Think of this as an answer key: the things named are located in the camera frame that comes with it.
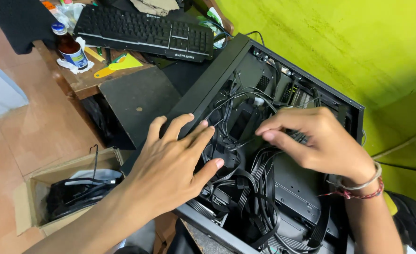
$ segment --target black keyboard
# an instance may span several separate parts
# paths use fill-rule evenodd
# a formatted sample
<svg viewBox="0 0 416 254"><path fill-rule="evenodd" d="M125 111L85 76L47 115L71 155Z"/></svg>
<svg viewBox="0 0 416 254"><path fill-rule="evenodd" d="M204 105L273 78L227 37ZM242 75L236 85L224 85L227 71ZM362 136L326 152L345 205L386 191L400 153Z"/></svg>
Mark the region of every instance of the black keyboard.
<svg viewBox="0 0 416 254"><path fill-rule="evenodd" d="M188 61L202 62L213 55L213 31L209 28L91 4L82 10L74 35L89 45Z"/></svg>

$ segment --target right hand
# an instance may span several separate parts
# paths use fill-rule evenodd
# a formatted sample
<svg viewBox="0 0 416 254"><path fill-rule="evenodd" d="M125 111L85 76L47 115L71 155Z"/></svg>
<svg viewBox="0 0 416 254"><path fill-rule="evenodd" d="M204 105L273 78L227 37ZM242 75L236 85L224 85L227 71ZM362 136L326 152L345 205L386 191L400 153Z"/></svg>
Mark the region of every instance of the right hand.
<svg viewBox="0 0 416 254"><path fill-rule="evenodd" d="M286 135L286 128L304 133L307 144ZM373 159L326 107L283 108L263 121L255 134L307 169L342 175L356 184L369 181L376 172Z"/></svg>

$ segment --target cardboard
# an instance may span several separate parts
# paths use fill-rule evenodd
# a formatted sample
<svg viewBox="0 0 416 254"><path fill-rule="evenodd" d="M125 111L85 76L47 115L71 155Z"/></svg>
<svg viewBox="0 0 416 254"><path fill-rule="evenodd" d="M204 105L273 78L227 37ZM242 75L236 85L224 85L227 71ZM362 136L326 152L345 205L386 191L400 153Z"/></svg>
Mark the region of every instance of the cardboard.
<svg viewBox="0 0 416 254"><path fill-rule="evenodd" d="M119 170L128 158L128 151L108 148L98 152L98 169ZM46 197L51 184L67 179L79 170L90 170L95 165L95 153L64 162L59 165L36 170L30 178L14 190L15 223L17 235L31 227L42 230L48 236L87 212L90 207L71 213L58 220L47 222Z"/></svg>

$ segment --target left hand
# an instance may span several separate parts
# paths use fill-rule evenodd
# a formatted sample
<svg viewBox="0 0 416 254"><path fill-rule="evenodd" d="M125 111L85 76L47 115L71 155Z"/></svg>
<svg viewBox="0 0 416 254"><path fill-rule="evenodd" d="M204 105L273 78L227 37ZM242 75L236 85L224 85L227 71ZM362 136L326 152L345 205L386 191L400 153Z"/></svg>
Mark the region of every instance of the left hand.
<svg viewBox="0 0 416 254"><path fill-rule="evenodd" d="M139 158L121 183L125 199L132 201L129 203L133 206L146 207L143 212L150 213L150 219L198 196L224 165L224 160L212 159L194 174L195 165L214 134L214 127L208 127L208 122L203 120L193 132L177 140L181 128L193 119L193 114L175 118L160 139L159 130L167 119L164 116L155 118Z"/></svg>

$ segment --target green wall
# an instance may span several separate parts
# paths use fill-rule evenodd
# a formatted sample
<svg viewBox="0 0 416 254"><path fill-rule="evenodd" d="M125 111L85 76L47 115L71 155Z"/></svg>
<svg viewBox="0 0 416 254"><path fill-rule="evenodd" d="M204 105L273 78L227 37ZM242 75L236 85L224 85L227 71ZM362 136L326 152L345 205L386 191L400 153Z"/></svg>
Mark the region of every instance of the green wall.
<svg viewBox="0 0 416 254"><path fill-rule="evenodd" d="M216 2L235 33L260 31L266 47L365 106L371 155L416 134L416 0ZM416 167L416 143L382 161ZM384 168L387 189L416 197L416 174Z"/></svg>

